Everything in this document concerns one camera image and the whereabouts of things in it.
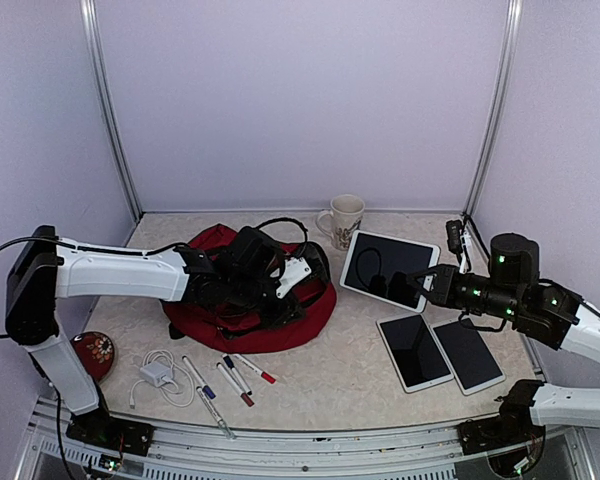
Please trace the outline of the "red backpack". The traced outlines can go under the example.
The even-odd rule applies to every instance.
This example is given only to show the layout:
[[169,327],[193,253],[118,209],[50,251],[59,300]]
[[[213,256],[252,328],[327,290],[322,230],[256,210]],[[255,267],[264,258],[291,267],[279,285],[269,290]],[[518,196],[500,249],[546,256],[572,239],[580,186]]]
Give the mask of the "red backpack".
[[174,339],[224,353],[284,351],[317,337],[335,309],[327,255],[309,239],[217,224],[175,250],[189,280],[181,300],[162,304]]

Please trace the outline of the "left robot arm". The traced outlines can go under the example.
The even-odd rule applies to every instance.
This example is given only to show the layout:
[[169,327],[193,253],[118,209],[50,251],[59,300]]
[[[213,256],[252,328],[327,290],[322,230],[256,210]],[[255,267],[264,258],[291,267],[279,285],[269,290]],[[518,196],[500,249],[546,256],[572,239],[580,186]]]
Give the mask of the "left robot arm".
[[57,237],[48,225],[23,242],[7,279],[6,332],[101,445],[113,443],[120,424],[56,319],[57,299],[143,297],[277,320],[295,313],[290,293],[312,272],[303,252],[287,253],[251,227],[213,255],[187,244],[147,251],[80,243]]

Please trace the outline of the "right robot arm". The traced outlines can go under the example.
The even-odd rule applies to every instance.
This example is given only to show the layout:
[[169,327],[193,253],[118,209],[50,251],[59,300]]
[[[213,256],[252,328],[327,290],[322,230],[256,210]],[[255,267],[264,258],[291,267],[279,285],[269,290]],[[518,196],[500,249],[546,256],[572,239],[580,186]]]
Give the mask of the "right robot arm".
[[[440,264],[408,275],[406,282],[436,306],[500,318],[554,350],[600,364],[600,310],[580,294],[541,278],[539,253],[533,240],[498,234],[490,241],[487,276]],[[520,380],[481,434],[511,444],[532,428],[547,425],[600,428],[600,388]]]

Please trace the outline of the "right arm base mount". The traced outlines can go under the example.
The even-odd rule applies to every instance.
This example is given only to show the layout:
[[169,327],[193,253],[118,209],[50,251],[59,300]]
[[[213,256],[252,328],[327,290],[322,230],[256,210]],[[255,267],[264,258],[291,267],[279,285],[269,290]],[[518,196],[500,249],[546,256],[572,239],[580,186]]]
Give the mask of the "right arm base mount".
[[542,438],[546,428],[516,417],[494,416],[465,421],[457,432],[463,454],[471,455]]

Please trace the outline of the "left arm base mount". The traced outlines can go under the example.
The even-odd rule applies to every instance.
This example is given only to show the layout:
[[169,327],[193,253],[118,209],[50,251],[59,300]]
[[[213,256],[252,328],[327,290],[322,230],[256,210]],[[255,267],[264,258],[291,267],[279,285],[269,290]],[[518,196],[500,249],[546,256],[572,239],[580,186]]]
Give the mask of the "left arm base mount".
[[148,454],[153,434],[152,425],[121,418],[111,418],[100,424],[71,420],[66,431],[72,440],[142,457]]

